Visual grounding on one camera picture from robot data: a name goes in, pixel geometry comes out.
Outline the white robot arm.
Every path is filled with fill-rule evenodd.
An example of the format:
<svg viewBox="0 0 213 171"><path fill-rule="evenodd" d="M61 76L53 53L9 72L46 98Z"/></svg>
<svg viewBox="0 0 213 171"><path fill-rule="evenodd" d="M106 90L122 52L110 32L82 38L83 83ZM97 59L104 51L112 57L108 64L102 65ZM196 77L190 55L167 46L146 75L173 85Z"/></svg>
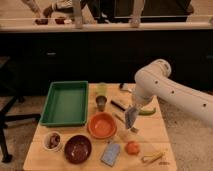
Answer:
<svg viewBox="0 0 213 171"><path fill-rule="evenodd" d="M171 71L164 59L139 69L134 76L133 103L145 106L158 96L213 127L213 96L170 80Z"/></svg>

